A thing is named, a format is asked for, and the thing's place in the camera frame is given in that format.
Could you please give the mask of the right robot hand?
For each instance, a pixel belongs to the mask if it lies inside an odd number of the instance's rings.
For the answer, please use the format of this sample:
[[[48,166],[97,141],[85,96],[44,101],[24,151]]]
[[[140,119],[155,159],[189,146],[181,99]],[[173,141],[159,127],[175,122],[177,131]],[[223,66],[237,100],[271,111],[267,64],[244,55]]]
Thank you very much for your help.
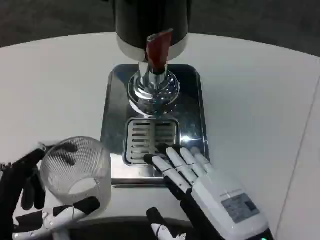
[[[237,180],[214,168],[197,147],[157,146],[144,161],[163,177],[193,233],[174,233],[155,207],[146,216],[159,240],[272,240],[267,218]]]

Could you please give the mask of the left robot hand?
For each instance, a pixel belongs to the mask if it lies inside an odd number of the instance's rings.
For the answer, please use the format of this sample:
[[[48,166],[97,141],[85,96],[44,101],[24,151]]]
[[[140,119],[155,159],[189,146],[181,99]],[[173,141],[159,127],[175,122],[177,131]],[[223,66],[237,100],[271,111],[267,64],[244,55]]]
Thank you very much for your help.
[[[52,145],[40,146],[14,163],[0,165],[0,238],[2,240],[34,240],[48,236],[83,219],[101,206],[95,196],[71,205],[44,208],[46,192],[38,174],[38,163]],[[26,195],[27,208],[36,212],[21,215],[14,224],[14,212],[21,194]]]

